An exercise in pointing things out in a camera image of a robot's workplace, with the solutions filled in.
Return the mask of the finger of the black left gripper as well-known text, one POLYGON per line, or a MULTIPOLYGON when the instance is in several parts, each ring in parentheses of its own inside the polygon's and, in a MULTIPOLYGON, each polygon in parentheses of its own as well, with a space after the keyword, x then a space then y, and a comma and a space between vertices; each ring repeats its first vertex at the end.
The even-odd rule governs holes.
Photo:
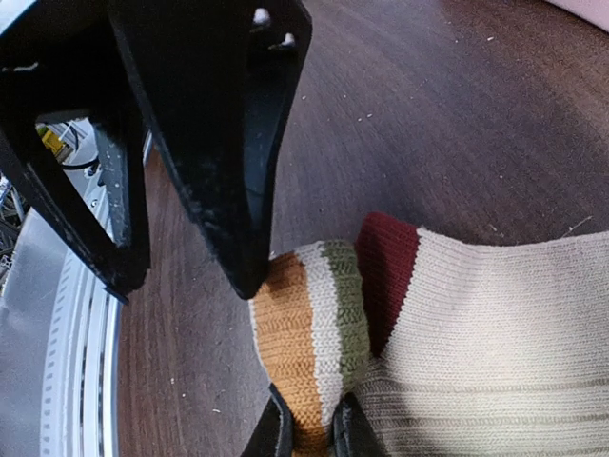
POLYGON ((139 109, 229 283, 268 274, 276 168, 312 37, 300 1, 113 1, 139 109))
POLYGON ((1 170, 107 290, 150 265, 143 125, 106 1, 1 5, 1 170))

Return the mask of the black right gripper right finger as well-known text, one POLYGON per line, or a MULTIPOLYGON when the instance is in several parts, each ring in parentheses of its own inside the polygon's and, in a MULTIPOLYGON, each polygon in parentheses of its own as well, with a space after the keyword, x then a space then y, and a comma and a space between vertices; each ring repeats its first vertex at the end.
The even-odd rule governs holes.
POLYGON ((332 419, 336 457, 382 457, 386 455, 354 393, 347 393, 332 419))

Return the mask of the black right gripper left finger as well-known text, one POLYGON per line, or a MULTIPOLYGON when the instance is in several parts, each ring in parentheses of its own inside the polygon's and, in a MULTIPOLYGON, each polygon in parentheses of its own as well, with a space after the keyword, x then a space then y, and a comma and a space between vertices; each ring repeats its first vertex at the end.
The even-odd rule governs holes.
POLYGON ((291 457, 294 446, 294 419, 274 384, 242 457, 291 457))

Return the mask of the aluminium front rail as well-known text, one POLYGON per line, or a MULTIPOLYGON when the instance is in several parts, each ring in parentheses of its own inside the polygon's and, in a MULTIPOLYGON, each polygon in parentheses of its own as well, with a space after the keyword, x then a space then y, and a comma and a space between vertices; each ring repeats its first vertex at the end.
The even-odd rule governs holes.
POLYGON ((111 294, 15 188, 29 211, 1 267, 1 452, 115 456, 128 297, 111 294))

